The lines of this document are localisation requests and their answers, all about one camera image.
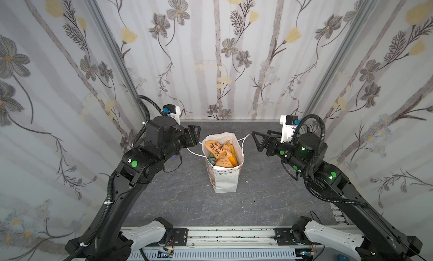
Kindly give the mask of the yellow snack packet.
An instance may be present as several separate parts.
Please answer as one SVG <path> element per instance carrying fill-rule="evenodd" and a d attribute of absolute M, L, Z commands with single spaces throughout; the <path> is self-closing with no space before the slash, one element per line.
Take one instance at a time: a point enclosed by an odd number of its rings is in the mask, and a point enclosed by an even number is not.
<path fill-rule="evenodd" d="M 228 160 L 230 161 L 231 165 L 233 167 L 238 166 L 239 164 L 238 164 L 237 157 L 236 157 L 235 147 L 230 140 L 228 142 L 226 142 L 226 144 L 223 146 L 223 149 L 226 151 L 226 155 L 227 155 Z"/>

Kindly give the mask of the orange snack packet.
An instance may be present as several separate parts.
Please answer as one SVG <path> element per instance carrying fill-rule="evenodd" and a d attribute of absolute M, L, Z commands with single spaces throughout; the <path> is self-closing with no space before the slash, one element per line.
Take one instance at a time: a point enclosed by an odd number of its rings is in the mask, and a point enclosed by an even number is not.
<path fill-rule="evenodd" d="M 213 166 L 232 169 L 234 167 L 228 160 L 226 151 L 223 149 L 224 145 L 217 141 L 205 142 L 205 148 L 210 152 L 209 161 Z"/>

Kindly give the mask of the white paper bag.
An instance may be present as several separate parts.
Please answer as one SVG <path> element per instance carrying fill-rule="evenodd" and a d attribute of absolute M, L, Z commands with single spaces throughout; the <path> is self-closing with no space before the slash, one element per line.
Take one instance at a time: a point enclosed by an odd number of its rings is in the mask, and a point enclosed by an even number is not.
<path fill-rule="evenodd" d="M 238 139 L 232 132 L 209 135 L 200 143 L 202 148 L 200 154 L 191 152 L 193 155 L 205 159 L 207 174 L 215 193 L 234 193 L 237 191 L 240 173 L 245 163 L 244 143 L 248 137 L 249 135 L 246 135 Z M 213 166 L 209 161 L 210 152 L 205 148 L 205 142 L 217 141 L 221 144 L 225 144 L 229 140 L 235 147 L 239 165 L 232 169 Z"/>

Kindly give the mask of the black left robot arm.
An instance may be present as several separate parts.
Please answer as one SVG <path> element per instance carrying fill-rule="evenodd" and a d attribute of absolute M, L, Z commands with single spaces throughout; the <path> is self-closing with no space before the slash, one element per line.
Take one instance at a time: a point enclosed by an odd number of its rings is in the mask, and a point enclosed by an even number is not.
<path fill-rule="evenodd" d="M 135 235 L 121 228 L 138 197 L 153 178 L 165 169 L 165 162 L 179 155 L 181 149 L 198 145 L 201 128 L 183 127 L 175 105 L 160 108 L 153 100 L 136 96 L 145 113 L 144 126 L 137 133 L 131 150 L 127 151 L 107 183 L 107 196 L 95 219 L 85 233 L 69 240 L 65 250 L 68 261 L 125 261 L 130 254 L 149 244 L 161 243 L 172 225 L 158 218 L 138 228 Z"/>

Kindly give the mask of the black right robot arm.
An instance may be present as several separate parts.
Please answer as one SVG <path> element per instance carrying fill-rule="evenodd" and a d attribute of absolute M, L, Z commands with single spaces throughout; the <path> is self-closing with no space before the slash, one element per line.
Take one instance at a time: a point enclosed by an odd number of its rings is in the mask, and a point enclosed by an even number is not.
<path fill-rule="evenodd" d="M 303 179 L 305 188 L 317 199 L 336 205 L 360 230 L 351 235 L 301 217 L 292 226 L 292 239 L 309 241 L 337 250 L 356 261 L 410 261 L 420 256 L 422 242 L 407 236 L 389 223 L 357 191 L 350 179 L 335 165 L 323 160 L 326 127 L 315 114 L 309 114 L 296 126 L 291 141 L 253 131 L 258 151 L 277 156 L 283 167 L 295 170 L 294 180 Z"/>

